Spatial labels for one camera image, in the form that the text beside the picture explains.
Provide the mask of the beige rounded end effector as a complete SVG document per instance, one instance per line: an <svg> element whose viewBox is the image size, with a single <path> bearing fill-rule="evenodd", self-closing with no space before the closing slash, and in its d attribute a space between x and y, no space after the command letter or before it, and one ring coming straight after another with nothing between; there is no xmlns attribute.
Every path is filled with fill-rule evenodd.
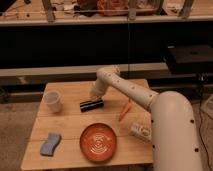
<svg viewBox="0 0 213 171"><path fill-rule="evenodd" d="M91 100L98 100L103 97L108 89L108 85L103 81L97 79L91 87L90 91L90 99Z"/></svg>

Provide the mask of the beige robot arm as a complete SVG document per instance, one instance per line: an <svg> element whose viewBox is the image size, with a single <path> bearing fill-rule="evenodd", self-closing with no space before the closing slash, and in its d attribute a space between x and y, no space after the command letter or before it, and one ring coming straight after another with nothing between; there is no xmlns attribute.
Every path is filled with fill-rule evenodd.
<svg viewBox="0 0 213 171"><path fill-rule="evenodd" d="M158 93L125 80L114 65L97 70L90 98L101 98L109 86L151 114L153 171L204 171L193 108L184 95Z"/></svg>

